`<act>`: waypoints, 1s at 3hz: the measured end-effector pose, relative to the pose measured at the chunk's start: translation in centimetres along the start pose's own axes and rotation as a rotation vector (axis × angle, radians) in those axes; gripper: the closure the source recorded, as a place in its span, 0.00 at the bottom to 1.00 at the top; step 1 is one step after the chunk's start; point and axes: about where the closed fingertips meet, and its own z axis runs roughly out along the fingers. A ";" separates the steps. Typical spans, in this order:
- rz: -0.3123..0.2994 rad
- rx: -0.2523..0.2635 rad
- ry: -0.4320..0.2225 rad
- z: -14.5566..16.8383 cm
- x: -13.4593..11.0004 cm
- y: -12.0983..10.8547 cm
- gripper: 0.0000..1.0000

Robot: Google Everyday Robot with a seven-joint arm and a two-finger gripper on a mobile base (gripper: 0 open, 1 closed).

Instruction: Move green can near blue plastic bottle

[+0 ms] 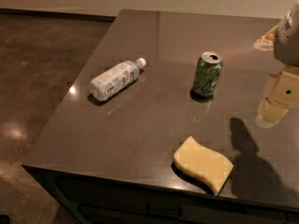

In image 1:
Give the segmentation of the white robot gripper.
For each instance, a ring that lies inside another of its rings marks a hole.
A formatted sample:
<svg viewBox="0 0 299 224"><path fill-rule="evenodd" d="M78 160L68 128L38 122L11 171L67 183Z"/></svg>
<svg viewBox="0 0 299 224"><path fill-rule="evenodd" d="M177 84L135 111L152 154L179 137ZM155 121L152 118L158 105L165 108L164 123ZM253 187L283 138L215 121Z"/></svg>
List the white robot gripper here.
<svg viewBox="0 0 299 224"><path fill-rule="evenodd" d="M279 22L275 34L274 56L286 66L267 78L255 122L259 127L272 128L299 101L299 1Z"/></svg>

